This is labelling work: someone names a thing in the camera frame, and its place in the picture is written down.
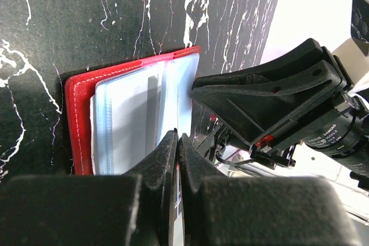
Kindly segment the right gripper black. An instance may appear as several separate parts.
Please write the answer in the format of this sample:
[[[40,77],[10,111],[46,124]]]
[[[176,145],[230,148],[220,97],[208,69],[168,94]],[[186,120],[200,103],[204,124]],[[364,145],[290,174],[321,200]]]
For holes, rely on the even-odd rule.
[[[258,163],[294,166],[302,141],[346,168],[368,168],[368,106],[348,94],[351,86],[339,58],[307,39],[262,65],[199,77],[190,97],[254,144],[250,157]]]

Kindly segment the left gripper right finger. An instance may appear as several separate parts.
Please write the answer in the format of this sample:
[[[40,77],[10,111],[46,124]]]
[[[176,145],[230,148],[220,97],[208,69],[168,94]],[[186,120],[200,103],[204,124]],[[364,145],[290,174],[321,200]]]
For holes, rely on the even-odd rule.
[[[187,135],[178,146],[186,245],[360,245],[333,187],[318,177],[228,177]]]

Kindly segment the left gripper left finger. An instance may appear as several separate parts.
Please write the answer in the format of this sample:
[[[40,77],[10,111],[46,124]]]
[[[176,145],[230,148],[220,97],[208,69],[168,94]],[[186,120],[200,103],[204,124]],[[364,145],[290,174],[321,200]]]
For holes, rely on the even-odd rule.
[[[2,245],[172,245],[178,132],[122,175],[19,176],[1,188]]]

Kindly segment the red leather card holder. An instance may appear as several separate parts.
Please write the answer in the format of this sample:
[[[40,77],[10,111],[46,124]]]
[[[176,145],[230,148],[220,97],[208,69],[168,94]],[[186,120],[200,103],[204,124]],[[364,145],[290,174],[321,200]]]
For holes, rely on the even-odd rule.
[[[70,77],[66,112],[76,175],[119,175],[169,130],[191,132],[199,46]]]

